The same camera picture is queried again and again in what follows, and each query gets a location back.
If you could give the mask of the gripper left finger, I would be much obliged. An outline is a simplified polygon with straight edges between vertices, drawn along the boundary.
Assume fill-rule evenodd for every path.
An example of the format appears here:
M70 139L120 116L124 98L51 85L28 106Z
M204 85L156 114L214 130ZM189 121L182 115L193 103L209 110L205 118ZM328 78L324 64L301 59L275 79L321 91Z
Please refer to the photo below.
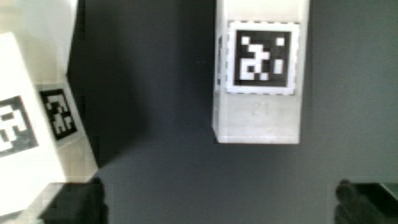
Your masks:
M84 183L51 183L13 224L108 224L100 179L92 178Z

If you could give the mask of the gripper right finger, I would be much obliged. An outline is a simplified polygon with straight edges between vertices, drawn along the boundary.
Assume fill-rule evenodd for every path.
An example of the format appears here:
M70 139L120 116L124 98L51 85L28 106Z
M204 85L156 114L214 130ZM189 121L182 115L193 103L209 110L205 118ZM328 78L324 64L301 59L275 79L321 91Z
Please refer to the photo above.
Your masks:
M335 187L333 224L398 224L398 183L353 183Z

